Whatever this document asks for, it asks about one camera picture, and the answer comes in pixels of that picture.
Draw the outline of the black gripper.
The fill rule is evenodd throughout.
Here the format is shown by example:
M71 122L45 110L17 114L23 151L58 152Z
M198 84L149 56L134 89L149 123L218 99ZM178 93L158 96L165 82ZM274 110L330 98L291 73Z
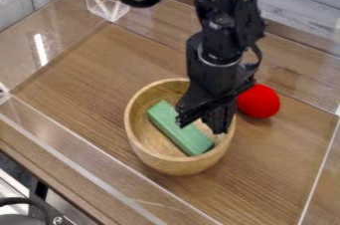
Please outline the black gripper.
M235 98L254 85L257 63L239 65L247 49L226 38L193 34L185 42L187 89L174 105L175 123L185 127L197 119L213 134L227 133Z

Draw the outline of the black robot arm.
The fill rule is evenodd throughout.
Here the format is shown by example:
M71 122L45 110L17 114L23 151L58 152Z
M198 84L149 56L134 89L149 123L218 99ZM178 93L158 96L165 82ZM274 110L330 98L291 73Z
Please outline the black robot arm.
M162 0L118 0L135 8ZM257 41L265 22L257 0L191 0L199 31L185 42L187 89L175 103L175 123L199 120L214 134L226 133L235 111L235 98L254 85L259 63L242 63L250 51L262 57Z

